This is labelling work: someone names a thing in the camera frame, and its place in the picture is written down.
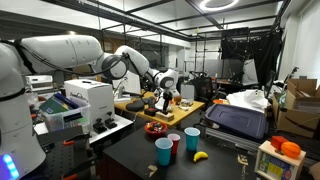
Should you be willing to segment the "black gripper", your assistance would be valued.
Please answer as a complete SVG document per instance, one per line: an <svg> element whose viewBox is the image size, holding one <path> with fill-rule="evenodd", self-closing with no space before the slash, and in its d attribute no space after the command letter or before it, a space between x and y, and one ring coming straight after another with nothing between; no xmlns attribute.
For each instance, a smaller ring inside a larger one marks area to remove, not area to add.
<svg viewBox="0 0 320 180"><path fill-rule="evenodd" d="M163 114L167 114L168 113L168 106L170 101L172 100L173 96L171 92L165 92L163 94L163 99L164 99L164 103L163 103L163 108L162 108L162 113Z"/></svg>

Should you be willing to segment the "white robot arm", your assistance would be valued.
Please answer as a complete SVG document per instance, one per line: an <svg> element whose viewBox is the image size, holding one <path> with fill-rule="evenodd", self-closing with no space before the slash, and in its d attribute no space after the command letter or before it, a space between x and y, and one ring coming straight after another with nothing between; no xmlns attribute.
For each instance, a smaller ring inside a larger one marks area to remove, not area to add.
<svg viewBox="0 0 320 180"><path fill-rule="evenodd" d="M122 45L115 53L102 50L89 35L53 35L0 42L0 180L18 180L46 159L34 133L24 76L91 64L95 72L120 79L127 72L149 73L158 88L176 92L178 74L149 67L149 61L133 48Z"/></svg>

